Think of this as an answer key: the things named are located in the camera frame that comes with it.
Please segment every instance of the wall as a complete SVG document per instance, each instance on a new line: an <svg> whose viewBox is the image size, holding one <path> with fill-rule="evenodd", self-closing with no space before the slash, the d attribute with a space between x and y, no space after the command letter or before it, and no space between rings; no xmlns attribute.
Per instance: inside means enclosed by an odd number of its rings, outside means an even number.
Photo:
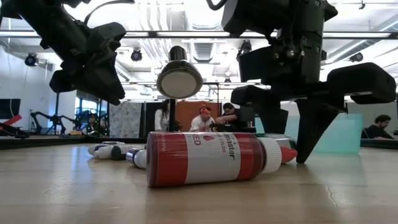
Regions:
<svg viewBox="0 0 398 224"><path fill-rule="evenodd" d="M358 105L354 102L349 102L347 105L349 114L361 114L363 116L363 126L365 128L372 125L374 123L374 119L380 114L390 116L390 125L386 128L386 131L397 139L397 136L392 134L394 130L398 129L397 102L375 105Z"/></svg>
<svg viewBox="0 0 398 224"><path fill-rule="evenodd" d="M45 69L40 67L27 67L22 59L7 54L0 47L0 98L21 99L19 114L22 119L14 124L15 127L29 128L30 110L54 114L56 94L49 87L51 77L52 72L46 72ZM58 113L73 118L75 96L76 93L74 96L73 93L62 93ZM43 127L46 127L49 123L47 119L41 116L38 116L37 119ZM64 121L64 123L65 126L68 126L68 130L72 129L71 122Z"/></svg>

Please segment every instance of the desk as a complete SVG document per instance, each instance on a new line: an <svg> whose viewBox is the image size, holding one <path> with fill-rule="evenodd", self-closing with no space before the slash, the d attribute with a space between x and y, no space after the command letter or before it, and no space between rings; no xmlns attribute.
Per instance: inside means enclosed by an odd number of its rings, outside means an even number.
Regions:
<svg viewBox="0 0 398 224"><path fill-rule="evenodd" d="M87 146L0 151L2 223L398 223L398 152L312 154L247 182L148 189Z"/></svg>

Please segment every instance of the white shirt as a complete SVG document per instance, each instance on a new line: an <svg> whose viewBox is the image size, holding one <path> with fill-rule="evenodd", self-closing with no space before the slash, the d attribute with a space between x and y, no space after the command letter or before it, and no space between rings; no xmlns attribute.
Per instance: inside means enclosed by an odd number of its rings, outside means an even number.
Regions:
<svg viewBox="0 0 398 224"><path fill-rule="evenodd" d="M167 131L169 125L169 114L163 115L162 110L155 112L155 131Z"/></svg>
<svg viewBox="0 0 398 224"><path fill-rule="evenodd" d="M214 119L212 117L210 117L210 119L206 122L203 122L203 120L200 118L200 115L198 115L196 118L192 119L191 129L189 129L189 131L199 131L201 127L209 126L211 122L214 122ZM211 128L206 128L205 131L211 131Z"/></svg>

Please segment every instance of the person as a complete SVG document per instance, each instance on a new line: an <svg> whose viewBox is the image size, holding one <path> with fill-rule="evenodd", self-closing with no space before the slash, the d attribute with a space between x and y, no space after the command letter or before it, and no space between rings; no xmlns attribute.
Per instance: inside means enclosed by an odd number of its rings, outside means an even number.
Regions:
<svg viewBox="0 0 398 224"><path fill-rule="evenodd" d="M374 124L370 125L365 130L366 135L368 138L371 139L382 139L382 140L393 140L394 138L389 135L385 128L390 123L391 117L385 114L377 116L374 120Z"/></svg>
<svg viewBox="0 0 398 224"><path fill-rule="evenodd" d="M232 103L224 104L223 109L224 113L216 118L216 124L230 124L236 130L245 127L244 122L241 121L241 111L235 108Z"/></svg>
<svg viewBox="0 0 398 224"><path fill-rule="evenodd" d="M97 131L98 127L95 123L95 121L97 120L97 116L96 114L91 114L88 117L88 124L85 126L85 128L82 130L83 134L89 134L92 131Z"/></svg>
<svg viewBox="0 0 398 224"><path fill-rule="evenodd" d="M167 131L169 125L170 100L162 102L162 105L155 112L155 131Z"/></svg>
<svg viewBox="0 0 398 224"><path fill-rule="evenodd" d="M96 130L96 126L95 126L95 121L97 120L97 116L96 114L91 114L90 117L88 118L88 124L87 124L87 128L95 131Z"/></svg>
<svg viewBox="0 0 398 224"><path fill-rule="evenodd" d="M199 109L199 115L192 119L191 129L189 131L201 131L201 132L209 132L211 131L210 125L214 123L214 119L211 117L211 108L203 105Z"/></svg>

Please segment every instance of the bottle cap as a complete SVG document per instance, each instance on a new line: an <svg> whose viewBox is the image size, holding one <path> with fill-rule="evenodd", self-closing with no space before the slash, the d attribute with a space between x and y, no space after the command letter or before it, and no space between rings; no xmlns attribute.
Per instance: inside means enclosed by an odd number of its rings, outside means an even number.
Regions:
<svg viewBox="0 0 398 224"><path fill-rule="evenodd" d="M138 151L134 156L134 164L141 169L147 168L147 151L145 149Z"/></svg>
<svg viewBox="0 0 398 224"><path fill-rule="evenodd" d="M282 162L282 153L278 143L272 138L258 138L266 150L266 166L264 173L275 172Z"/></svg>

